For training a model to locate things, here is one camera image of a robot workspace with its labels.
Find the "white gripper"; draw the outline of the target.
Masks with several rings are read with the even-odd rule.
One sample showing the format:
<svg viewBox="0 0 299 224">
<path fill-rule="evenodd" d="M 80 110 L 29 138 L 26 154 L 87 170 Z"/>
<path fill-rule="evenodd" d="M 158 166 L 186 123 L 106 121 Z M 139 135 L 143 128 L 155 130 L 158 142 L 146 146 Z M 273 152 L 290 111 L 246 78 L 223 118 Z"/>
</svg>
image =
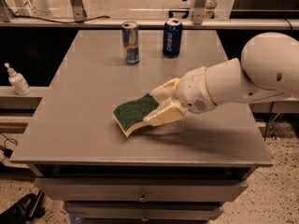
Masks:
<svg viewBox="0 0 299 224">
<path fill-rule="evenodd" d="M 168 80 L 149 94 L 161 102 L 143 118 L 146 124 L 153 127 L 181 120 L 188 110 L 201 114 L 217 106 L 208 92 L 204 66 L 186 73 L 181 79 L 175 77 Z"/>
</svg>

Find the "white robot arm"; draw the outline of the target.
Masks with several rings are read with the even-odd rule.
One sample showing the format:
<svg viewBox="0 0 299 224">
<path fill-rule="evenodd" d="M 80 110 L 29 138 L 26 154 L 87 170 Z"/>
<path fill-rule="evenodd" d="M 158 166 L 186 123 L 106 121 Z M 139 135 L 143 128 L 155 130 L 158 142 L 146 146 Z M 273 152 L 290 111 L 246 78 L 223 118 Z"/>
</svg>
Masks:
<svg viewBox="0 0 299 224">
<path fill-rule="evenodd" d="M 152 90 L 159 106 L 144 121 L 174 122 L 229 103 L 254 104 L 299 96 L 299 41 L 280 33 L 254 36 L 239 58 L 199 67 Z"/>
</svg>

